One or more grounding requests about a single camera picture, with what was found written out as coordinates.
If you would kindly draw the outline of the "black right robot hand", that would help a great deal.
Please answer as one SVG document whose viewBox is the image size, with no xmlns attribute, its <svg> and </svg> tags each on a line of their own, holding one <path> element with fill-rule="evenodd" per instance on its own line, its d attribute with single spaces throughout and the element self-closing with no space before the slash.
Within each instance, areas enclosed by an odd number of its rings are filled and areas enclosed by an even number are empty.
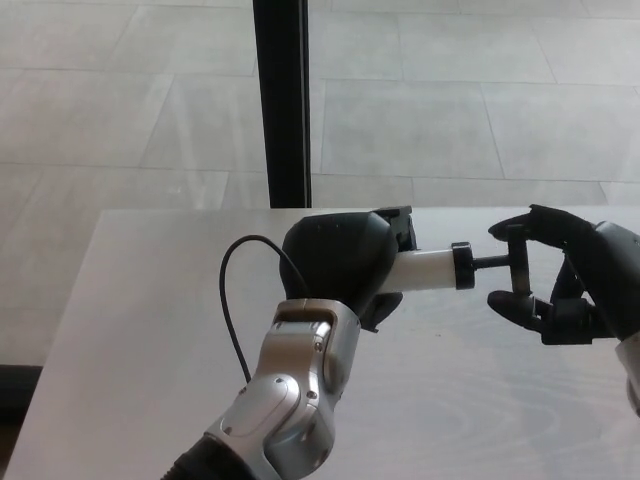
<svg viewBox="0 0 640 480">
<path fill-rule="evenodd" d="M 639 332 L 639 235 L 615 223 L 591 223 L 567 211 L 532 205 L 488 229 L 506 242 L 516 230 L 524 241 L 560 250 L 564 259 L 550 299 L 493 291 L 488 306 L 511 323 L 540 335 L 544 345 L 624 341 Z"/>
</svg>

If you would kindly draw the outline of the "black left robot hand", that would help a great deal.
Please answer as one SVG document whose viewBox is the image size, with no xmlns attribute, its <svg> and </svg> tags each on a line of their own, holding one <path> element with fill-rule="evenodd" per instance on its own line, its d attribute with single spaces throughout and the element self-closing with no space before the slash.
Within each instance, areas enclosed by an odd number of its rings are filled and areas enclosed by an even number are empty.
<svg viewBox="0 0 640 480">
<path fill-rule="evenodd" d="M 338 301 L 375 333 L 403 295 L 384 293 L 398 254 L 415 251 L 410 206 L 307 216 L 286 233 L 279 264 L 285 295 Z"/>
</svg>

